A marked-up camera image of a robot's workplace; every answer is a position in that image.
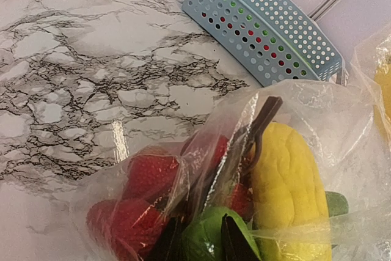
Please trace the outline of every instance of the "red item in basket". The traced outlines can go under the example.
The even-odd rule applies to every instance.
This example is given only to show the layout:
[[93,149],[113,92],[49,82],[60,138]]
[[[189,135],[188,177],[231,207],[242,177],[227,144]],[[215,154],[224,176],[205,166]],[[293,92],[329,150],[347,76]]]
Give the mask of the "red item in basket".
[[178,168],[177,159],[164,148],[152,146],[142,149],[130,159],[129,180],[122,198],[154,201],[171,189]]
[[120,261],[145,258],[166,226],[161,212],[144,200],[104,200],[88,212],[87,225],[100,244]]
[[249,221],[254,212],[252,203],[252,194],[249,189],[239,183],[233,189],[230,203],[230,209],[237,212],[245,221]]

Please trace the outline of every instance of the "green item in basket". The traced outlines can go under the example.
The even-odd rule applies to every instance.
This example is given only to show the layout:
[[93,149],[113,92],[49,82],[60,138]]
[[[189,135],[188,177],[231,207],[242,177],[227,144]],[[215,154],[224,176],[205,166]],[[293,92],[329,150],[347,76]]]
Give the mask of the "green item in basket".
[[221,223],[225,215],[235,220],[254,253],[260,256],[257,244],[239,214],[226,207],[211,207],[193,220],[182,234],[187,261],[222,260]]

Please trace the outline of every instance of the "toy fruit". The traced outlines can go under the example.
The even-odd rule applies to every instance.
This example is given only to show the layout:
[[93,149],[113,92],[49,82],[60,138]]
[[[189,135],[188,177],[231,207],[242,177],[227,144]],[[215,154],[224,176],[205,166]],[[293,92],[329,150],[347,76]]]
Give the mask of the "toy fruit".
[[[388,57],[387,60],[377,68],[374,80],[381,87],[384,110],[386,112],[386,123],[391,125],[391,57]],[[389,126],[384,126],[377,106],[375,106],[375,122],[382,136],[387,139],[387,131],[390,131],[387,127]]]
[[130,159],[128,182],[122,199],[140,198],[154,201],[174,184],[179,163],[159,146],[146,147]]
[[[291,127],[270,123],[262,153],[251,172],[254,222],[258,229],[285,229],[328,219],[326,195],[318,168],[304,138]],[[260,239],[269,261],[331,261],[331,244]]]
[[166,222],[162,214],[144,200],[104,200],[88,212],[87,226],[94,239],[109,247],[120,261],[135,254],[148,256]]
[[246,223],[241,217],[229,208],[211,207],[193,220],[183,232],[182,244],[187,261],[223,260],[221,224],[225,215],[233,218],[254,253],[259,256],[257,244],[249,235]]
[[245,221],[250,221],[254,212],[254,206],[249,189],[242,183],[237,184],[232,191],[228,206]]

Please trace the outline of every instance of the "plastic toy food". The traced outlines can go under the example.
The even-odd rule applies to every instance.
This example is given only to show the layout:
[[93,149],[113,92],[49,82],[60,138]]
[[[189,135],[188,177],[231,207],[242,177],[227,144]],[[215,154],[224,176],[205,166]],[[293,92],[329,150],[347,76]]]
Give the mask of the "plastic toy food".
[[182,242],[187,261],[223,260],[221,224],[222,218],[225,215],[233,218],[254,253],[259,256],[257,244],[249,235],[243,219],[231,209],[226,207],[213,207],[205,210],[183,232]]
[[[328,219],[326,195],[315,159],[291,127],[271,123],[252,171],[254,221],[258,229],[286,229]],[[265,260],[331,261],[331,244],[283,243],[260,239]]]
[[[382,63],[376,70],[375,82],[377,82],[382,91],[384,110],[386,111],[387,119],[391,118],[391,56]],[[383,135],[384,138],[387,138],[387,132],[384,128],[382,117],[378,109],[375,109],[375,122]]]
[[132,253],[148,255],[166,222],[146,201],[131,199],[95,204],[88,212],[87,225],[98,243],[108,245],[120,261],[128,261]]

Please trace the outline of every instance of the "plastic wrap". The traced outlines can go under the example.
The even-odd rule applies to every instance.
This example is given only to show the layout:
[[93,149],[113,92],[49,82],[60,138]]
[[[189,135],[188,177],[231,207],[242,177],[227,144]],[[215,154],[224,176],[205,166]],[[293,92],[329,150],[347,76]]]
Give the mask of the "plastic wrap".
[[[191,220],[181,240],[184,260],[201,260],[200,252],[206,252],[202,259],[220,261],[221,240],[195,241],[203,233],[213,238],[209,229],[220,231],[211,207],[241,216],[231,213],[262,260],[276,251],[282,254],[274,260],[331,260],[331,245],[338,245],[332,260],[390,260],[391,155],[374,123],[378,101],[362,86],[367,82],[361,73],[349,87],[287,80],[227,97],[187,141],[148,146],[84,179],[71,205],[73,222],[92,254],[103,260],[147,258],[168,219],[181,211]],[[278,162],[277,172],[266,164],[257,175],[257,167],[246,167],[257,157],[254,147],[246,146],[253,144],[250,126],[268,97],[282,98],[274,121],[293,128],[298,137],[273,142],[273,133],[266,132],[260,156],[271,166]],[[282,159],[265,155],[279,144]],[[306,148],[315,165],[303,161],[310,157]],[[268,200],[256,199],[255,190]],[[344,195],[349,214],[325,214],[324,191]],[[190,208],[183,209],[184,199],[190,199]],[[290,219],[279,222],[284,215]],[[267,253],[265,244],[273,244],[274,251]]]
[[376,124],[383,137],[390,141],[391,23],[356,47],[352,64],[354,76],[350,83],[371,92],[376,102]]

